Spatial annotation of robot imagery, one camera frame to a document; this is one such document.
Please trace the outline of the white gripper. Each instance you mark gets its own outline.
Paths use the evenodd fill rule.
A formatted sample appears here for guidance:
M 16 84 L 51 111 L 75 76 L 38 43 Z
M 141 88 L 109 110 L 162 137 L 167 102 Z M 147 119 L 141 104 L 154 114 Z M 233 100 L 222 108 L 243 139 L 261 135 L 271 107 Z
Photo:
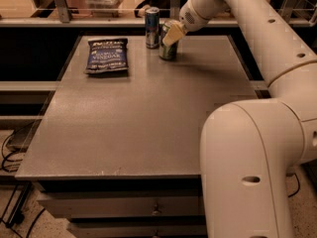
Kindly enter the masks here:
M 179 21 L 171 23 L 162 39 L 166 46 L 172 46 L 186 33 L 202 29 L 213 17 L 228 8 L 224 0 L 187 0 L 179 12 Z

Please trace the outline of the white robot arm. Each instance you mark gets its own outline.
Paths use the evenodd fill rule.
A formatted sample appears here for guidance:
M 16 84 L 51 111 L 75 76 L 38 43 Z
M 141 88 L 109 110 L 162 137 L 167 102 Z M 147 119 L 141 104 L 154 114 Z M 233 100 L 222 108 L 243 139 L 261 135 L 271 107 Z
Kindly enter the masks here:
M 266 0 L 187 0 L 164 43 L 225 10 L 237 20 L 270 97 L 223 105 L 204 123 L 208 238 L 293 238 L 285 180 L 291 167 L 317 157 L 317 56 Z

